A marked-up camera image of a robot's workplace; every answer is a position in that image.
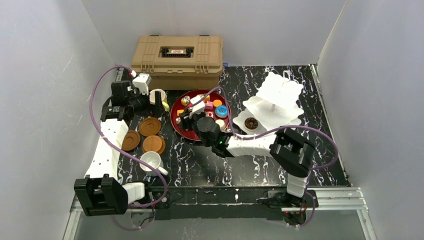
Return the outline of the white round cake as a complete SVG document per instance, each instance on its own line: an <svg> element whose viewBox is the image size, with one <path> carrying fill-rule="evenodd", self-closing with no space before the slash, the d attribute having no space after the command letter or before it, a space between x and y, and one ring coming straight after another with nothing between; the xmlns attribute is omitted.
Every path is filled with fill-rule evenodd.
<svg viewBox="0 0 424 240"><path fill-rule="evenodd" d="M221 131L223 131L226 128L226 123L222 119L217 119L215 121L215 123L218 124L218 126L219 126L219 128L220 128Z"/></svg>

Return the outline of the chocolate donut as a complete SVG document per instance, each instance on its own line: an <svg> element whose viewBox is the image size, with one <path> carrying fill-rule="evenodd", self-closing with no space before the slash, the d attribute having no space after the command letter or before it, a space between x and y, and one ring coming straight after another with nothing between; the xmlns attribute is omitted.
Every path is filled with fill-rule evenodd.
<svg viewBox="0 0 424 240"><path fill-rule="evenodd" d="M244 127L248 130L248 131L254 131L258 128L259 126L259 122L256 118L254 117L248 117L245 119L244 121Z"/></svg>

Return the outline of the white three-tier cake stand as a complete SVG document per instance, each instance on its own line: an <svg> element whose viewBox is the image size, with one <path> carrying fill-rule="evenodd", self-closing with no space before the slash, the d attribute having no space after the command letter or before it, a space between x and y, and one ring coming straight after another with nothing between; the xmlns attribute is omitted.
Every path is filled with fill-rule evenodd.
<svg viewBox="0 0 424 240"><path fill-rule="evenodd" d="M297 101L303 88L302 84L291 80L289 70L283 71L283 75L269 72L258 92L242 102L245 109L232 121L248 135L259 135L280 126L300 125L299 117L304 110ZM250 117L258 120L256 130L245 128L245 119Z"/></svg>

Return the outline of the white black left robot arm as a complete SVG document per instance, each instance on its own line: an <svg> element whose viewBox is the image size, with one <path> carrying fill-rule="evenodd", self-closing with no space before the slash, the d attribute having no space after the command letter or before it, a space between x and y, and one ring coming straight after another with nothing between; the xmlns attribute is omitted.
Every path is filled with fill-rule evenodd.
<svg viewBox="0 0 424 240"><path fill-rule="evenodd" d="M148 107L148 84L115 81L111 91L102 106L100 123L94 123L100 137L91 164L84 177L74 182L75 194L88 217L122 215L130 205L146 208L158 203L146 182L121 184L117 175L119 158L126 152L128 122L135 111Z"/></svg>

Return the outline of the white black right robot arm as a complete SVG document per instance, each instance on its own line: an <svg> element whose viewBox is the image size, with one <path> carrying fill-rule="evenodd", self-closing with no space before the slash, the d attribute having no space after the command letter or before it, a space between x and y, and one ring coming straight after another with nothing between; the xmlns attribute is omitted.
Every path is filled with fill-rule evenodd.
<svg viewBox="0 0 424 240"><path fill-rule="evenodd" d="M259 135L236 135L224 132L218 123L204 113L193 117L179 116L183 130L194 131L205 147L222 158L264 156L273 158L287 172L286 194L302 198L312 167L316 145L288 126Z"/></svg>

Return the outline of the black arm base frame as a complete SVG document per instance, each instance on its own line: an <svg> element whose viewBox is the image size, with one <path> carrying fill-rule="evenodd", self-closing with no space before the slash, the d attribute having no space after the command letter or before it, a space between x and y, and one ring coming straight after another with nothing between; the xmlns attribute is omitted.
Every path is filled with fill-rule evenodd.
<svg viewBox="0 0 424 240"><path fill-rule="evenodd" d="M154 207L129 207L135 213L154 214L156 220L266 219L303 224L307 213L319 207L314 190L302 198L289 196L284 186L169 187Z"/></svg>

